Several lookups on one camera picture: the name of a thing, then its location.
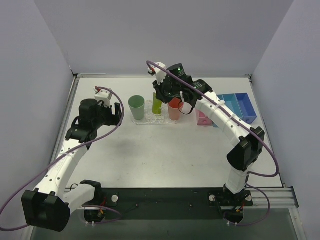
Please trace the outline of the yellow toothpaste tube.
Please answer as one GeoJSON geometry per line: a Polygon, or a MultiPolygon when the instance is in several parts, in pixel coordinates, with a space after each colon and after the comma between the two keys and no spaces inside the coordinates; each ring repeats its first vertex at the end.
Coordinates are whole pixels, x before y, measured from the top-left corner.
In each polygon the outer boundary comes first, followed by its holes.
{"type": "Polygon", "coordinates": [[[157,115],[161,115],[162,112],[163,112],[162,106],[159,106],[159,107],[156,109],[155,112],[156,112],[157,115]]]}
{"type": "Polygon", "coordinates": [[[153,100],[152,100],[152,113],[156,115],[156,109],[162,106],[162,102],[157,99],[157,94],[153,93],[153,100]]]}

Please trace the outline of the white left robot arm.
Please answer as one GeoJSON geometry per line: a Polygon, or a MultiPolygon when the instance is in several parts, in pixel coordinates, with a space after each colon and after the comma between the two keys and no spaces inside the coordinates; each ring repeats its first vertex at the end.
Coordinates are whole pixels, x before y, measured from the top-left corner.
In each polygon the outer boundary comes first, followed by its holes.
{"type": "Polygon", "coordinates": [[[100,140],[98,130],[103,126],[118,128],[122,124],[123,104],[107,105],[106,100],[85,99],[79,115],[67,131],[58,158],[49,165],[43,179],[34,190],[26,190],[21,198],[26,223],[29,226],[61,232],[71,214],[84,204],[96,206],[103,202],[99,182],[83,180],[65,193],[67,184],[80,160],[92,143],[100,140]]]}

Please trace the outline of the orange plastic cup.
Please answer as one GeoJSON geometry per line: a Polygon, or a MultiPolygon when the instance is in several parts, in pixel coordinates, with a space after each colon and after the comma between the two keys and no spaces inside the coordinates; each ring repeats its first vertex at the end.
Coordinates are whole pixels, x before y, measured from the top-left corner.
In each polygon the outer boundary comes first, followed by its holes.
{"type": "Polygon", "coordinates": [[[167,104],[167,107],[169,118],[173,121],[179,120],[184,103],[179,98],[175,97],[167,104]]]}

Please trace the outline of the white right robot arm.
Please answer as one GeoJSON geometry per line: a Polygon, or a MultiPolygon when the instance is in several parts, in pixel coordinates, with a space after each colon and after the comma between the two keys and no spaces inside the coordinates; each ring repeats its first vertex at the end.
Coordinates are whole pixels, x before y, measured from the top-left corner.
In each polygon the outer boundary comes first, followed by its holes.
{"type": "Polygon", "coordinates": [[[148,73],[156,77],[152,83],[156,98],[168,104],[174,99],[188,103],[193,110],[205,114],[229,139],[232,150],[226,159],[230,173],[225,187],[237,195],[247,186],[250,171],[263,150],[265,131],[254,128],[226,106],[204,80],[193,80],[182,64],[169,68],[161,63],[148,65],[148,73]]]}

